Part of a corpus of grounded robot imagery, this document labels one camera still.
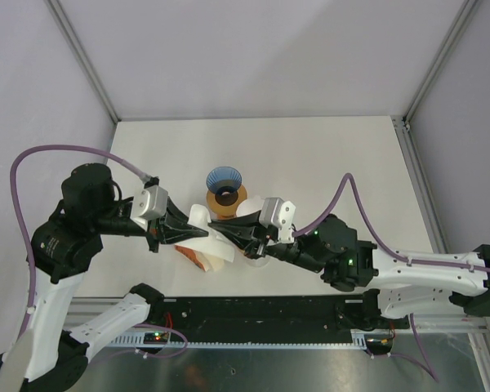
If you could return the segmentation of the coffee filter pack orange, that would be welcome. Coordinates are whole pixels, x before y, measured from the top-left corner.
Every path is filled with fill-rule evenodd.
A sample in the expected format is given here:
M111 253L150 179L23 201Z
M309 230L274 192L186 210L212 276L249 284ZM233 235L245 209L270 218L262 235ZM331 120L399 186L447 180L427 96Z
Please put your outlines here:
M199 267L199 269L201 269L203 272L207 272L210 270L219 271L225 265L225 261L221 258L207 255L202 252L197 252L187 247L175 245L175 249L177 252L182 254L184 257L189 259L193 264Z

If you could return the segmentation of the clear glass carafe brown collar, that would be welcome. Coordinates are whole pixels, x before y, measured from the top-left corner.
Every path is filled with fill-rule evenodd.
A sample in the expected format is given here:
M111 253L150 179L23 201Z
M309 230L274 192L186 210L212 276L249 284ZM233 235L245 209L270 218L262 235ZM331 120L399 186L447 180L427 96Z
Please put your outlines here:
M269 264L270 258L264 257L264 258L259 258L259 259L246 259L246 262L251 267L262 268L262 267L265 267Z

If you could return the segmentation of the blue glass dripper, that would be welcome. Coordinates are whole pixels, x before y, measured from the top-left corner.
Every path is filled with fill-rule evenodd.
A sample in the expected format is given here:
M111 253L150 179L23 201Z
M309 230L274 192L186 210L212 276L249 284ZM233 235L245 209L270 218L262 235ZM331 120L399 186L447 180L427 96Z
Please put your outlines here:
M242 185L240 172L228 166L216 167L207 175L206 186L213 194L236 192Z

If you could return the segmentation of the white paper coffee filter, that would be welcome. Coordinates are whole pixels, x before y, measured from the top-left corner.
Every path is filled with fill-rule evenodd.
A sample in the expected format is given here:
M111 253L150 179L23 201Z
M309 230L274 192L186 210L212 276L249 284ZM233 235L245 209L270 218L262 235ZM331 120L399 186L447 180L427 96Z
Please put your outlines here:
M242 217L259 212L263 208L264 202L265 200L258 195L247 198L238 205L235 215L236 217Z

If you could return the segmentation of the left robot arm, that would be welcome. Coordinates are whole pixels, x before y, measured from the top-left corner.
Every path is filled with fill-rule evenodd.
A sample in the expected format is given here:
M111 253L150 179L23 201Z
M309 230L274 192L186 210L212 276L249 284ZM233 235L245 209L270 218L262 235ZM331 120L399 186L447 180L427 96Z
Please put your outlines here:
M132 198L121 197L109 167L102 163L73 169L61 189L55 211L28 238L33 304L18 346L30 351L23 358L15 350L0 354L0 382L10 382L13 391L66 391L113 339L137 325L152 327L168 320L163 294L139 283L89 323L64 328L71 300L103 248L102 235L144 237L152 252L162 244L208 236L205 229L189 224L158 179L142 192L158 203L144 213L144 226L132 219Z

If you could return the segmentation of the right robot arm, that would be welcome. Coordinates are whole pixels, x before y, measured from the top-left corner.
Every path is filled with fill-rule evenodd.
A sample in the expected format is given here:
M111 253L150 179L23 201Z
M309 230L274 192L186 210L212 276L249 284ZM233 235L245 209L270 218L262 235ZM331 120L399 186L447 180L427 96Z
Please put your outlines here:
M273 257L318 274L337 291L362 288L375 294L376 299L360 307L369 327L453 306L469 316L490 317L490 245L459 254L398 250L360 240L355 229L333 214L307 234L288 230L286 238L257 212L215 220L210 227L248 259Z

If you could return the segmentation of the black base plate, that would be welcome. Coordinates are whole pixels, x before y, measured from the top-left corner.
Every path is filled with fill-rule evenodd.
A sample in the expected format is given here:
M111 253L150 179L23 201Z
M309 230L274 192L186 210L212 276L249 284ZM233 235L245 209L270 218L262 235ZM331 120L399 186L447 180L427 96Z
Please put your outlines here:
M376 294L346 296L239 296L164 298L151 306L147 324L181 332L296 327L336 331L399 330L410 327L408 316L394 321L377 308Z

